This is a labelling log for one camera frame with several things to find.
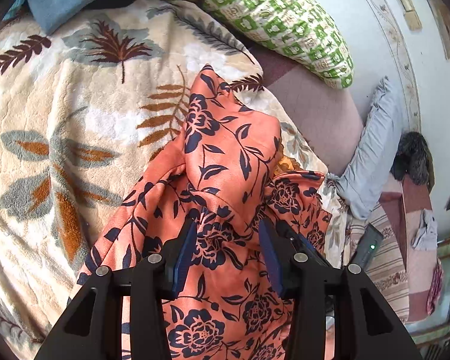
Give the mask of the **light blue pillow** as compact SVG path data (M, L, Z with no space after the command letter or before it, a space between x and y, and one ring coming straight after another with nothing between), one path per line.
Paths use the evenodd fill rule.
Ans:
M402 129L401 101L385 76L372 94L367 121L351 161L341 175L328 175L354 218L367 219L379 202Z

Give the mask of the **teal striped cloth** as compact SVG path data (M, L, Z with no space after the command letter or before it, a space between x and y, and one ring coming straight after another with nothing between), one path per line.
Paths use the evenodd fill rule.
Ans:
M26 0L15 0L9 8L9 10L4 15L2 21L6 22L9 20L13 20L19 16L19 14L23 11L24 6L26 5Z

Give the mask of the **pink cloth on rail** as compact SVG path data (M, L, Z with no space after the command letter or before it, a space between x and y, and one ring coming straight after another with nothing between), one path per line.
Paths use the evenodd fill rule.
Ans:
M443 275L444 271L442 268L441 260L438 259L436 261L436 265L433 270L432 282L427 294L427 303L426 303L427 315L433 314L437 307L443 286Z

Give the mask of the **black furry item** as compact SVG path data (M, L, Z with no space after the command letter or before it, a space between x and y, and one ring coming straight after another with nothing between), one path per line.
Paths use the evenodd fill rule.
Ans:
M391 167L394 178L402 181L409 176L415 185L428 185L431 169L431 154L424 136L418 132L404 133Z

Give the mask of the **orange floral blouse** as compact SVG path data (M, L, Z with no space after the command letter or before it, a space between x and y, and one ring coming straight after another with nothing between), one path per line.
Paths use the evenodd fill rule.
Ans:
M284 220L322 250L331 215L324 176L281 171L279 121L241 104L204 66L179 135L147 166L91 248L77 282L100 266L135 266L175 238L186 219L196 246L184 290L164 303L173 359L282 359L293 312L272 290L258 239Z

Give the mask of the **wall switch plate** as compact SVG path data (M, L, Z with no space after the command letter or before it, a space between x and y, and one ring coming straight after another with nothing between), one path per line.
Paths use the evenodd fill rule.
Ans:
M410 31L420 31L422 23L411 0L397 0L403 10L405 22Z

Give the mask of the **cream leaf-pattern blanket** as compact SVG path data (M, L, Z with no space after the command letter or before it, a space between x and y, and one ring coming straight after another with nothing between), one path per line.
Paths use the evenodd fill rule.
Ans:
M30 15L0 30L0 336L18 358L34 358L100 231L179 134L206 64L279 120L287 155L326 171L260 63L190 2L85 10L51 35Z

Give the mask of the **pink bed sheet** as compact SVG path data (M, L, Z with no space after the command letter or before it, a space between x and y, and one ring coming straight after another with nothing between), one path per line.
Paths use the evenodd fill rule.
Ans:
M263 69L263 84L274 94L311 149L339 176L349 165L363 121L347 89L325 85L290 58L262 46L249 48Z

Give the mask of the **framed wall picture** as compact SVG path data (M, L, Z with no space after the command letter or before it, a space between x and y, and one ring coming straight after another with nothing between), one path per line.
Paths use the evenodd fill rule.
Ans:
M450 59L450 10L441 0L427 0L440 33L445 58Z

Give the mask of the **striped floral quilt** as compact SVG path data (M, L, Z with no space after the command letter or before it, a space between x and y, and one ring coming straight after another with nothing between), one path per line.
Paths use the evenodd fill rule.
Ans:
M393 308L401 322L409 318L409 283L398 241L384 208L378 203L367 220L348 214L345 229L343 264L353 257L368 224L373 225L384 239L367 268L367 274Z

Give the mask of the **green patterned pillow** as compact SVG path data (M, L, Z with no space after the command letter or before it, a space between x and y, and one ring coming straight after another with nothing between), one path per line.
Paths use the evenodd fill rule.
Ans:
M334 89L353 82L353 60L334 19L315 0L186 0Z

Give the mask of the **small grey white cloth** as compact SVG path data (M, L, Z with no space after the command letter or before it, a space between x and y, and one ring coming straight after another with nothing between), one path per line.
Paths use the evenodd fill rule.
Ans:
M438 223L432 210L422 209L419 225L411 242L414 250L432 251L437 249Z

